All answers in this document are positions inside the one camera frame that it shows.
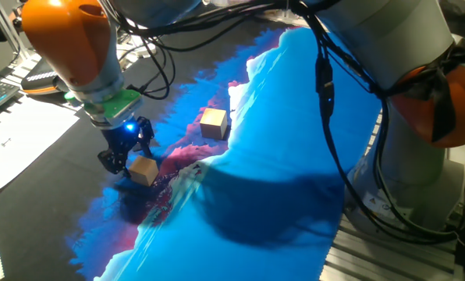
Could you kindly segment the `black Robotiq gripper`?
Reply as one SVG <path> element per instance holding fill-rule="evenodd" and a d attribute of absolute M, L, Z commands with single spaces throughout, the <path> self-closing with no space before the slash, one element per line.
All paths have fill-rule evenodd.
<path fill-rule="evenodd" d="M 140 116 L 137 121 L 129 119 L 121 126 L 115 129 L 102 130 L 101 133 L 108 143 L 108 149 L 98 153 L 98 160 L 112 174 L 122 173 L 126 178 L 131 177 L 126 167 L 127 152 L 137 142 L 145 156 L 148 158 L 152 156 L 150 143 L 154 138 L 154 131 L 151 121 L 143 116 Z"/>

